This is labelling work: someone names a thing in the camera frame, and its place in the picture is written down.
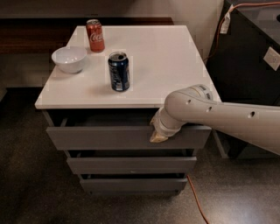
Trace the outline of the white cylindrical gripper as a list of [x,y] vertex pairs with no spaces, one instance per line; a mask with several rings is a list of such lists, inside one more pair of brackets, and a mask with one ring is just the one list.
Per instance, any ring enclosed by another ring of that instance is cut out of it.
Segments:
[[160,108],[152,117],[150,123],[154,126],[155,130],[150,137],[151,143],[162,143],[177,134],[186,122],[181,122],[171,117],[165,107]]

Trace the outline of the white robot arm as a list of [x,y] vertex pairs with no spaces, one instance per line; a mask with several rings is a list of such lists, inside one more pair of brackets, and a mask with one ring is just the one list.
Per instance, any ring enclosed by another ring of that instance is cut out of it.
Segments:
[[280,154],[280,107],[215,101],[202,84],[169,93],[150,123],[153,143],[166,141],[183,125],[195,123]]

